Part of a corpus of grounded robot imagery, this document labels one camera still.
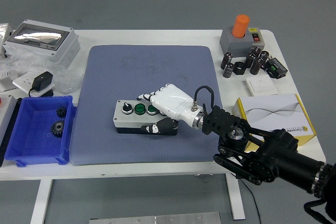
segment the gear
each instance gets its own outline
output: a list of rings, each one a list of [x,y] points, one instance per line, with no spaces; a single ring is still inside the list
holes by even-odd
[[[64,121],[57,121],[52,126],[50,131],[55,137],[61,138],[63,136]]]
[[[56,114],[60,117],[60,118],[65,118],[65,116],[67,115],[67,109],[64,107],[60,107],[56,110]]]

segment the orange knob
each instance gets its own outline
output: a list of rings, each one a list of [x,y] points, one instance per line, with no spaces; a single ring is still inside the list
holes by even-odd
[[[236,18],[235,25],[232,29],[232,35],[236,38],[243,38],[245,36],[245,32],[250,22],[250,18],[245,14],[240,14]]]

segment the logo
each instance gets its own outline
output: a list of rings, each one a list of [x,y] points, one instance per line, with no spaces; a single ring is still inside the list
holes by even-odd
[[[307,132],[308,131],[308,127],[301,126],[301,127],[287,128],[286,131],[287,132],[300,132],[300,131]]]

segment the robot finger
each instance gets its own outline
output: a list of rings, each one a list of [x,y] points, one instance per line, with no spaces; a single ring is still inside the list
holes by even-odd
[[[142,94],[140,96],[138,96],[137,100],[140,101],[140,100],[146,100],[146,101],[151,101],[151,94]]]

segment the blue mat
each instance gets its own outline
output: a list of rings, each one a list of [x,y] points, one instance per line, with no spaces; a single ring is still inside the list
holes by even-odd
[[[74,165],[205,162],[217,153],[218,136],[180,122],[176,136],[119,134],[113,123],[117,100],[135,100],[172,83],[194,96],[202,85],[222,106],[210,50],[201,46],[95,46],[90,50],[70,142]],[[198,94],[210,108],[210,93]]]

